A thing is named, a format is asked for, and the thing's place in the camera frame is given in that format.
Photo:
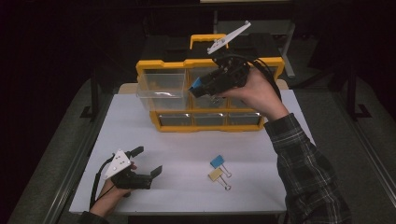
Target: left hand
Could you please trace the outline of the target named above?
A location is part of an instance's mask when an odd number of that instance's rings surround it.
[[[131,168],[135,170],[136,166],[132,163]],[[114,186],[111,178],[107,179],[99,194],[99,200],[96,201],[90,212],[99,217],[109,216],[123,196],[131,191],[133,191],[133,189],[118,189]]]

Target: dark background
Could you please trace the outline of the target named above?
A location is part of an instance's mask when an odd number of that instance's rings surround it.
[[[164,2],[1,1],[0,222],[12,213],[64,112],[93,71],[102,90],[112,91],[135,81],[146,36],[212,33],[213,7]],[[220,7],[219,19],[293,19],[294,38],[318,38],[309,66],[326,69],[340,60],[354,65],[396,118],[392,1],[295,0],[243,7]],[[336,89],[345,71],[337,71]]]

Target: blue binder clip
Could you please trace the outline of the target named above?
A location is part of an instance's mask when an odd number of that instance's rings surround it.
[[[225,168],[224,166],[224,159],[222,158],[221,155],[218,155],[215,159],[213,159],[210,164],[213,166],[213,168],[220,168],[221,166],[221,170],[223,171],[223,173],[227,176],[227,177],[231,177],[231,173],[227,170],[227,168]]]

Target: gray floor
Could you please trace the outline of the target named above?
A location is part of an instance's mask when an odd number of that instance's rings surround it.
[[[288,56],[296,78],[281,76],[289,85],[300,83],[319,72],[306,67],[315,45],[313,38],[292,40]],[[377,167],[369,159],[372,154],[367,153],[367,144],[364,145],[362,140],[368,140],[389,175],[396,178],[393,159],[396,156],[393,150],[396,146],[395,121],[376,100],[371,88],[360,79],[357,104],[364,104],[372,117],[352,121],[344,110],[345,91],[333,93],[324,88],[329,78],[295,91],[315,142],[339,176],[340,188],[352,210],[354,223],[394,223],[395,204],[378,178]],[[82,119],[79,116],[86,106],[91,105],[90,97],[90,83],[87,82],[64,115],[9,223],[76,223],[78,216],[68,212],[73,191],[59,186],[76,187],[78,174],[82,174],[83,164],[88,159],[84,157],[82,161],[76,161],[76,155],[81,150],[89,151],[111,101],[111,95],[102,94],[98,118]],[[361,138],[360,130],[366,138]],[[77,177],[64,180],[71,174]],[[60,206],[52,204],[54,200]],[[109,220],[111,223],[127,223],[127,217],[112,216]]]

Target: right hand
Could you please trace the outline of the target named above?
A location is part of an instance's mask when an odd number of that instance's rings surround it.
[[[233,88],[218,94],[242,100],[247,106],[261,113],[268,120],[283,118],[289,114],[271,84],[257,68],[251,68],[244,87]]]

